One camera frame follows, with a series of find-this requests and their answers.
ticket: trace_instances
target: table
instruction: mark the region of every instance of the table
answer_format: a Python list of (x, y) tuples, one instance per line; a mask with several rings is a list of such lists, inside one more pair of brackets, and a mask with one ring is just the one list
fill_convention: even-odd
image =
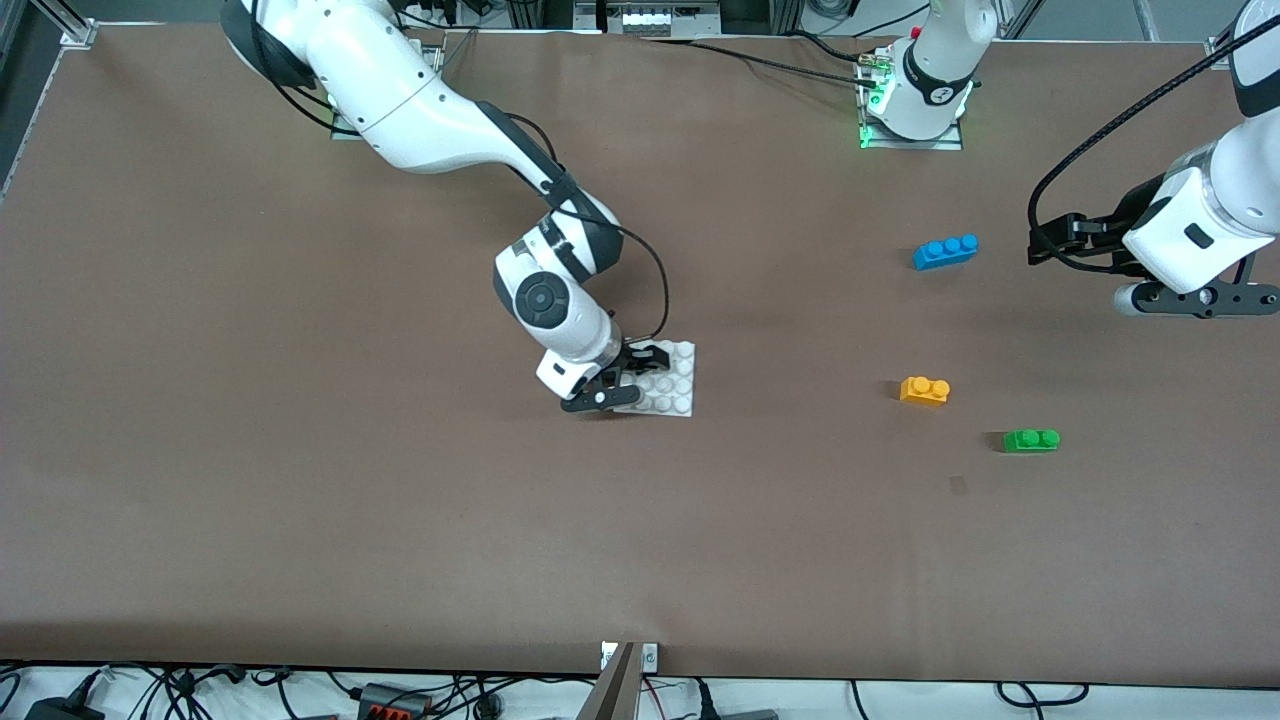
[[(584, 418), (493, 297), (541, 214), (506, 169), (398, 173), (214, 26), (104, 27), (0, 209), (0, 656), (590, 671), (623, 638), (667, 674), (1274, 684), (1274, 320), (1120, 318), (1024, 263), (1034, 182), (1198, 56), (1000, 44), (965, 150), (904, 152), (858, 149), (846, 87), (475, 38), (451, 83), (549, 132), (698, 343), (692, 419)], [(1199, 78), (1043, 217), (1235, 122)], [(660, 309), (634, 246), (589, 290)], [(897, 402), (914, 374), (947, 407)], [(1062, 450), (996, 451), (1023, 427)]]

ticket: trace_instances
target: orange lego brick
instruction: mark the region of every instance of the orange lego brick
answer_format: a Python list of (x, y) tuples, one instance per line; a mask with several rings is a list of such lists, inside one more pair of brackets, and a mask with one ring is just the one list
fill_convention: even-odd
[(951, 395), (951, 383), (946, 380), (931, 380), (925, 377), (913, 377), (902, 380), (902, 388), (897, 398), (902, 402), (938, 407), (947, 404), (948, 395)]

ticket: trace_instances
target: white lego baseplate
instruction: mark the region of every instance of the white lego baseplate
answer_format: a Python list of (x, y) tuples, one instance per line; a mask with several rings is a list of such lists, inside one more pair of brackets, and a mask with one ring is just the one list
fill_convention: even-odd
[(623, 386), (637, 386), (644, 398), (628, 407), (614, 407), (614, 413), (639, 415), (694, 415), (694, 343), (657, 340), (640, 347), (658, 346), (671, 355), (669, 370), (650, 370), (634, 375), (622, 373)]

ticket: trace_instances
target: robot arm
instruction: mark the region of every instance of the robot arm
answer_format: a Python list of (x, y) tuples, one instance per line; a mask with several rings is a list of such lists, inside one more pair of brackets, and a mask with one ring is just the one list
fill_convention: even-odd
[[(317, 78), (334, 110), (396, 168), (444, 173), (502, 163), (543, 197), (548, 214), (498, 255), (493, 284), (547, 348), (538, 377), (568, 402), (605, 369), (632, 360), (612, 318), (581, 287), (618, 261), (617, 218), (506, 113), (449, 88), (394, 17), (387, 0), (230, 0), (223, 28), (241, 58), (276, 85), (314, 87)], [(593, 392), (598, 400), (573, 409), (625, 405), (634, 393)]]
[[(1280, 311), (1280, 288), (1249, 282), (1254, 252), (1280, 233), (1277, 17), (1280, 0), (1252, 0), (1236, 19), (1235, 37), (1261, 33), (1230, 55), (1243, 123), (1132, 190), (1111, 215), (1071, 213), (1033, 227), (1028, 261), (1110, 255), (1105, 272), (1144, 278), (1115, 295), (1129, 315)], [(1235, 278), (1220, 279), (1231, 265)]]
[(997, 27), (991, 0), (933, 0), (919, 35), (877, 51), (892, 72), (867, 111), (908, 140), (941, 136), (964, 111)]

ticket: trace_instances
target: black cable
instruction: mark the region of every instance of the black cable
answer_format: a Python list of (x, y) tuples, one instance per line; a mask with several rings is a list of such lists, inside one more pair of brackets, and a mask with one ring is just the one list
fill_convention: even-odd
[[(1005, 685), (1018, 685), (1024, 693), (1027, 693), (1027, 700), (1019, 701), (1009, 697), (1007, 694), (1005, 694)], [(1036, 693), (1032, 692), (1030, 685), (1020, 682), (996, 683), (996, 694), (1000, 696), (1000, 700), (1005, 701), (1009, 705), (1012, 705), (1014, 707), (1020, 707), (1023, 710), (1034, 710), (1036, 720), (1044, 720), (1046, 707), (1066, 707), (1068, 705), (1075, 705), (1082, 700), (1089, 697), (1089, 684), (1088, 683), (1082, 684), (1079, 693), (1062, 700), (1041, 700), (1036, 697)]]
[(719, 720), (719, 712), (716, 711), (716, 701), (712, 700), (712, 689), (707, 687), (707, 682), (701, 678), (694, 678), (694, 682), (698, 683), (698, 694), (703, 702), (701, 712), (698, 715), (698, 719)]
[(298, 95), (306, 97), (307, 100), (315, 102), (316, 105), (324, 108), (325, 110), (333, 110), (333, 105), (325, 102), (324, 100), (320, 100), (315, 95), (311, 95), (310, 92), (307, 92), (305, 90), (301, 90), (301, 88), (294, 88), (294, 90), (297, 90)]
[(844, 82), (849, 85), (856, 85), (859, 87), (876, 87), (876, 83), (869, 79), (854, 78), (846, 76), (837, 76), (832, 73), (824, 73), (820, 70), (810, 70), (809, 68), (800, 68), (796, 65), (788, 65), (786, 63), (780, 63), (777, 60), (769, 60), (765, 58), (756, 58), (755, 55), (748, 55), (745, 53), (739, 53), (737, 50), (727, 50), (724, 47), (716, 47), (714, 45), (701, 45), (699, 42), (686, 42), (687, 47), (699, 47), (701, 50), (710, 50), (712, 53), (719, 53), (721, 55), (728, 55), (730, 58), (737, 58), (739, 60), (746, 60), (748, 63), (759, 63), (762, 65), (768, 65), (771, 68), (777, 68), (780, 70), (786, 70), (788, 73), (796, 73), (801, 76), (815, 77), (820, 79), (829, 79), (835, 82)]
[(431, 20), (429, 20), (426, 18), (420, 18), (420, 17), (417, 17), (417, 15), (415, 15), (412, 13), (408, 13), (406, 10), (396, 10), (396, 14), (397, 15), (404, 15), (406, 18), (408, 18), (411, 20), (420, 22), (420, 23), (422, 23), (422, 24), (425, 24), (428, 27), (434, 27), (436, 29), (480, 29), (480, 26), (442, 26), (440, 23), (431, 22)]
[(543, 138), (543, 145), (547, 146), (547, 154), (552, 156), (552, 161), (556, 163), (557, 165), (559, 164), (559, 158), (556, 156), (556, 146), (552, 145), (552, 138), (547, 137), (547, 133), (543, 132), (543, 128), (538, 127), (538, 123), (530, 120), (524, 115), (517, 115), (515, 113), (507, 113), (507, 117), (522, 126), (532, 128), (534, 132), (538, 133), (538, 137)]
[(855, 38), (855, 37), (861, 37), (861, 36), (864, 36), (864, 35), (870, 35), (870, 33), (876, 32), (877, 29), (883, 29), (883, 28), (886, 28), (886, 27), (888, 27), (888, 26), (891, 26), (891, 24), (895, 24), (895, 23), (900, 23), (900, 22), (902, 22), (902, 20), (906, 20), (906, 19), (910, 19), (910, 18), (911, 18), (911, 15), (918, 15), (918, 14), (920, 14), (920, 13), (923, 13), (924, 10), (928, 10), (928, 9), (929, 9), (929, 4), (928, 4), (928, 3), (925, 3), (924, 5), (920, 5), (919, 8), (916, 8), (916, 9), (911, 10), (910, 13), (908, 13), (908, 14), (905, 14), (905, 15), (902, 15), (902, 17), (899, 17), (899, 18), (893, 18), (892, 20), (888, 20), (888, 22), (883, 22), (883, 23), (881, 23), (881, 24), (878, 24), (878, 26), (874, 26), (874, 27), (869, 27), (869, 28), (867, 28), (867, 29), (864, 29), (864, 31), (861, 31), (861, 32), (858, 32), (858, 33), (854, 33), (854, 35), (850, 35), (850, 36), (849, 36), (849, 38), (850, 38), (850, 40), (852, 40), (852, 38)]
[(72, 691), (72, 694), (67, 696), (67, 700), (63, 701), (63, 707), (73, 712), (79, 712), (81, 710), (83, 710), (84, 706), (88, 705), (88, 693), (93, 692), (93, 683), (101, 674), (102, 669), (99, 667), (97, 670), (93, 670), (92, 673), (86, 675), (84, 679), (81, 680), (78, 685), (76, 685), (76, 689)]
[(348, 688), (347, 685), (338, 682), (338, 676), (333, 674), (333, 670), (325, 670), (324, 674), (329, 676), (330, 683), (338, 685), (338, 689), (347, 693), (348, 696), (358, 689), (358, 688)]
[(142, 694), (138, 696), (138, 702), (133, 703), (133, 710), (131, 710), (129, 714), (124, 716), (124, 720), (133, 720), (133, 715), (138, 711), (138, 708), (142, 707), (142, 701), (147, 698), (147, 694), (159, 689), (160, 689), (160, 678), (155, 678), (154, 680), (151, 680), (151, 684), (147, 685), (147, 689), (142, 691)]
[(1128, 123), (1138, 113), (1146, 110), (1152, 104), (1155, 104), (1161, 97), (1169, 95), (1170, 92), (1181, 87), (1187, 81), (1194, 78), (1196, 76), (1203, 73), (1204, 70), (1212, 68), (1219, 60), (1226, 58), (1234, 53), (1238, 47), (1253, 42), (1258, 37), (1262, 37), (1268, 31), (1280, 27), (1280, 15), (1272, 17), (1271, 19), (1263, 22), (1258, 27), (1251, 29), (1249, 32), (1242, 35), (1240, 37), (1231, 38), (1230, 42), (1219, 47), (1212, 54), (1210, 54), (1203, 60), (1196, 63), (1194, 65), (1187, 68), (1185, 70), (1178, 73), (1172, 79), (1161, 85), (1156, 90), (1147, 94), (1146, 97), (1134, 102), (1128, 110), (1116, 115), (1110, 123), (1102, 126), (1102, 129), (1089, 136), (1088, 140), (1082, 142), (1075, 150), (1073, 150), (1066, 158), (1062, 159), (1052, 170), (1044, 176), (1043, 179), (1032, 191), (1032, 197), (1027, 202), (1027, 222), (1030, 224), (1032, 236), (1038, 241), (1042, 249), (1047, 250), (1050, 255), (1060, 260), (1068, 268), (1074, 268), (1076, 270), (1084, 270), (1087, 273), (1102, 273), (1102, 274), (1115, 274), (1119, 268), (1108, 265), (1091, 265), (1088, 263), (1080, 263), (1079, 260), (1073, 260), (1068, 258), (1059, 247), (1044, 234), (1041, 229), (1039, 223), (1039, 201), (1048, 186), (1057, 179), (1073, 163), (1080, 159), (1082, 155), (1088, 152), (1094, 145), (1102, 142), (1108, 135), (1116, 131), (1120, 126)]
[(156, 682), (155, 688), (151, 691), (151, 697), (148, 697), (146, 705), (142, 706), (142, 715), (138, 716), (140, 720), (147, 720), (147, 714), (151, 712), (151, 703), (160, 696), (160, 688), (163, 688), (165, 683), (168, 683), (168, 674), (165, 678)]
[(863, 693), (858, 692), (858, 680), (849, 680), (849, 687), (854, 689), (854, 705), (858, 706), (858, 715), (863, 720), (872, 720), (867, 716), (867, 708), (863, 707)]
[(808, 40), (809, 42), (813, 42), (814, 45), (818, 46), (819, 50), (822, 50), (823, 53), (831, 55), (832, 58), (836, 58), (837, 60), (844, 60), (846, 63), (858, 63), (858, 55), (850, 55), (849, 53), (841, 53), (840, 50), (836, 50), (831, 45), (827, 45), (820, 37), (818, 37), (817, 35), (814, 35), (814, 33), (812, 33), (809, 31), (804, 31), (804, 29), (796, 28), (796, 29), (794, 29), (791, 32), (787, 32), (785, 35), (794, 36), (794, 37), (803, 37), (803, 38)]
[(262, 68), (262, 77), (270, 81), (271, 87), (274, 87), (275, 91), (280, 94), (280, 97), (284, 97), (284, 100), (288, 101), (289, 105), (293, 105), (294, 110), (302, 113), (302, 115), (305, 115), (312, 123), (328, 129), (329, 132), (334, 132), (338, 135), (360, 135), (356, 131), (339, 128), (329, 122), (325, 122), (323, 118), (312, 115), (310, 110), (303, 108), (301, 102), (294, 100), (292, 95), (289, 95), (288, 92), (284, 91), (283, 87), (280, 87), (280, 82), (275, 79), (275, 74), (271, 72), (270, 65), (268, 65), (266, 63), (266, 51), (262, 49), (262, 27), (257, 22), (257, 3), (259, 0), (253, 0), (250, 6), (251, 22), (248, 23), (248, 35), (250, 38), (253, 41), (253, 53), (257, 55), (259, 67)]
[(280, 692), (280, 705), (284, 706), (284, 714), (289, 716), (289, 720), (301, 720), (297, 712), (293, 712), (293, 706), (289, 705), (289, 697), (284, 694), (284, 680), (275, 684), (275, 689)]
[(0, 701), (0, 712), (4, 712), (9, 707), (9, 703), (13, 702), (13, 696), (18, 694), (18, 685), (22, 684), (22, 675), (17, 670), (9, 670), (0, 675), (0, 683), (10, 679), (13, 680), (13, 687), (9, 688), (9, 694), (4, 696), (4, 700)]
[(436, 717), (447, 717), (449, 715), (453, 715), (454, 712), (457, 712), (460, 710), (463, 710), (467, 706), (479, 702), (481, 698), (489, 697), (489, 696), (497, 693), (498, 691), (500, 691), (503, 688), (509, 688), (511, 685), (515, 685), (516, 683), (520, 683), (520, 682), (524, 682), (524, 678), (517, 678), (517, 679), (513, 679), (513, 680), (507, 680), (506, 683), (499, 683), (499, 684), (494, 685), (493, 688), (481, 692), (476, 697), (474, 697), (471, 700), (467, 700), (467, 701), (463, 701), (462, 705), (460, 705), (457, 707), (453, 707), (453, 708), (449, 708), (449, 710), (447, 710), (447, 711), (436, 715)]
[(568, 210), (561, 210), (559, 208), (556, 208), (552, 211), (559, 213), (561, 215), (567, 215), (570, 218), (576, 218), (579, 220), (582, 220), (584, 223), (591, 223), (605, 228), (613, 228), (620, 233), (636, 241), (636, 243), (639, 243), (640, 247), (644, 247), (645, 251), (649, 254), (649, 256), (653, 258), (653, 264), (658, 266), (658, 274), (662, 277), (662, 319), (658, 320), (658, 327), (655, 327), (652, 333), (640, 337), (627, 338), (627, 342), (640, 342), (658, 337), (662, 333), (663, 328), (667, 327), (667, 318), (671, 315), (671, 286), (667, 282), (667, 266), (663, 264), (662, 256), (658, 255), (658, 251), (654, 250), (653, 246), (645, 241), (645, 238), (640, 237), (639, 234), (628, 231), (622, 225), (611, 223), (608, 220), (600, 220), (588, 215), (581, 215), (579, 213), (570, 213)]

